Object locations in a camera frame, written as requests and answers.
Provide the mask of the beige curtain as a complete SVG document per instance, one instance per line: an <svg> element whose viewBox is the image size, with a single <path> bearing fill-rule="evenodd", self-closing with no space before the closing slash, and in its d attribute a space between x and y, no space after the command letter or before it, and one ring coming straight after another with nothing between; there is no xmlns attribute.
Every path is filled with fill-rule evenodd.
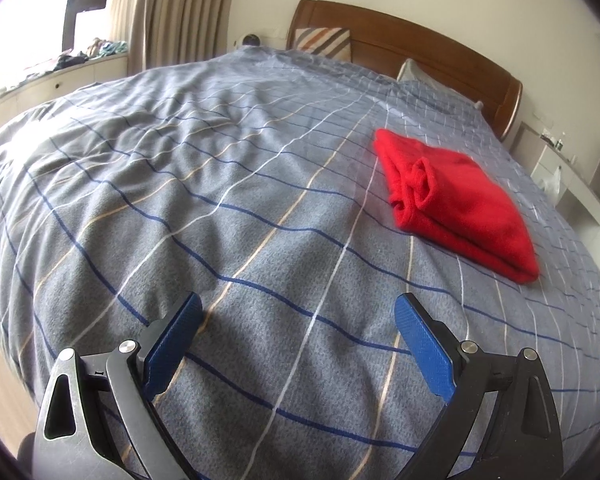
<svg viewBox="0 0 600 480"><path fill-rule="evenodd" d="M232 0L107 0L108 37L128 45L128 73L205 61L227 50Z"/></svg>

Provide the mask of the small items on desk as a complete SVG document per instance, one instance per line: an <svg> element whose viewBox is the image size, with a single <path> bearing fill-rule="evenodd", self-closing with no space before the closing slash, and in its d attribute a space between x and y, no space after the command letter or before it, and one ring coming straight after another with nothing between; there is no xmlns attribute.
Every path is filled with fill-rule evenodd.
<svg viewBox="0 0 600 480"><path fill-rule="evenodd" d="M554 133L553 131L544 128L540 134L540 138L548 144L562 159L569 162L571 166L576 164L577 156L569 154L565 149L567 133L565 131L559 131Z"/></svg>

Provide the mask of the clothes pile on windowsill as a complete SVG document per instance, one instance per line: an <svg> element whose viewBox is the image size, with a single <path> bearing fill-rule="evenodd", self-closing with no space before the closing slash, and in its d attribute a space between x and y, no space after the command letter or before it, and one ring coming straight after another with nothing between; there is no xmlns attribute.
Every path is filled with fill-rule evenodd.
<svg viewBox="0 0 600 480"><path fill-rule="evenodd" d="M123 54L129 51L128 43L124 40L107 40L95 38L84 50L65 50L57 58L51 58L43 63L27 69L27 77L41 77L58 70L64 70L86 62L108 58L111 55Z"/></svg>

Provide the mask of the striped cushion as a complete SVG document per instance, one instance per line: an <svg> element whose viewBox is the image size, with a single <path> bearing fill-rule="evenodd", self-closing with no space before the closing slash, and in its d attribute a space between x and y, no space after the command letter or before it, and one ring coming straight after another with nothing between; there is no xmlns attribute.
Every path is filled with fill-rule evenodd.
<svg viewBox="0 0 600 480"><path fill-rule="evenodd" d="M352 60L351 34L347 28L298 28L294 32L292 48L336 61L350 62Z"/></svg>

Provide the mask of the red knit sweater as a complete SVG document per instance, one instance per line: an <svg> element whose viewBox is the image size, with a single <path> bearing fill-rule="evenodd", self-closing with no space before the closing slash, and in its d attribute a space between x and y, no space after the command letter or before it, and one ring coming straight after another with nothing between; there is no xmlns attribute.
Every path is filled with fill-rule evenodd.
<svg viewBox="0 0 600 480"><path fill-rule="evenodd" d="M388 129L375 133L396 226L517 284L540 274L531 236L508 194L467 155Z"/></svg>

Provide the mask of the brown wooden headboard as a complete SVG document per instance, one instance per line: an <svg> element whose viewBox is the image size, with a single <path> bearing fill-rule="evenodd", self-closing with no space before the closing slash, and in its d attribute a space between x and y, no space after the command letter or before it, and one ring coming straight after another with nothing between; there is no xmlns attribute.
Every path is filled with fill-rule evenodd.
<svg viewBox="0 0 600 480"><path fill-rule="evenodd" d="M474 101L498 140L512 131L522 83L505 68L458 41L382 12L326 0L300 0L286 47L299 28L340 27L350 32L352 62L395 77L411 58L429 76Z"/></svg>

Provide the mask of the grey plaid pillow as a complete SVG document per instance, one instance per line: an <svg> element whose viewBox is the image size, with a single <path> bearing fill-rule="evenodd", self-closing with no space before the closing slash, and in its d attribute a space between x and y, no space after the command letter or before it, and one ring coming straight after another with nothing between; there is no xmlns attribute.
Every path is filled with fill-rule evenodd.
<svg viewBox="0 0 600 480"><path fill-rule="evenodd" d="M469 99L467 96L463 96L460 92L446 86L445 84L442 84L440 81L437 81L437 79L434 79L433 76L428 75L412 58L407 58L404 61L396 80L399 82L419 81L436 91L445 93L448 96L455 96L457 99L461 99L465 103L470 104L475 110L483 109L483 102L471 101L471 99Z"/></svg>

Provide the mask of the white plastic bag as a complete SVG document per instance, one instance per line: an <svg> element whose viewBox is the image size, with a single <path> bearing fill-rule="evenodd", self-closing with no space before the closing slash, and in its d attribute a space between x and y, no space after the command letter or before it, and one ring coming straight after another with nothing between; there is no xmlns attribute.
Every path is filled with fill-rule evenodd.
<svg viewBox="0 0 600 480"><path fill-rule="evenodd" d="M562 167L557 166L555 171L549 177L541 180L540 189L545 193L552 205L557 205L560 200L561 186Z"/></svg>

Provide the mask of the white desk with drawers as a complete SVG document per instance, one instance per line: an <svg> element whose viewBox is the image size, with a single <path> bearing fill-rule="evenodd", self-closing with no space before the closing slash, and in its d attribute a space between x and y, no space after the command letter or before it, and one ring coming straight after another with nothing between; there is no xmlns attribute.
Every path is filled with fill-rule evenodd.
<svg viewBox="0 0 600 480"><path fill-rule="evenodd" d="M586 180L576 165L562 159L524 122L514 136L509 153L530 174L540 187L541 180L549 177L557 166L562 167L560 200L556 209L573 226L578 222L593 222L600 226L600 162L593 177Z"/></svg>

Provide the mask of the round black bedside device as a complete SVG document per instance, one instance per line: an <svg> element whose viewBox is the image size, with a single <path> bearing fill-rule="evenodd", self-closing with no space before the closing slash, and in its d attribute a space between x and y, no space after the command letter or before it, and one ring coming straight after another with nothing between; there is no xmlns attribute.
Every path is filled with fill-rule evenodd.
<svg viewBox="0 0 600 480"><path fill-rule="evenodd" d="M248 34L242 37L242 45L248 47L260 47L261 39L256 34Z"/></svg>

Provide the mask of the grey plaid duvet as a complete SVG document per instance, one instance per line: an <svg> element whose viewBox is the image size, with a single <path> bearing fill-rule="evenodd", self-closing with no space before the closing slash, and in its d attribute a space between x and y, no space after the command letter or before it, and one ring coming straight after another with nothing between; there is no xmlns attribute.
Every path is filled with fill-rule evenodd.
<svg viewBox="0 0 600 480"><path fill-rule="evenodd" d="M380 128L476 162L539 278L402 232ZM404 292L486 351L539 352L567 464L600 430L600 270L478 110L426 84L247 48L0 129L0 345L35 400L60 350L110 350L186 290L208 323L156 408L206 479L393 478L442 407L396 329Z"/></svg>

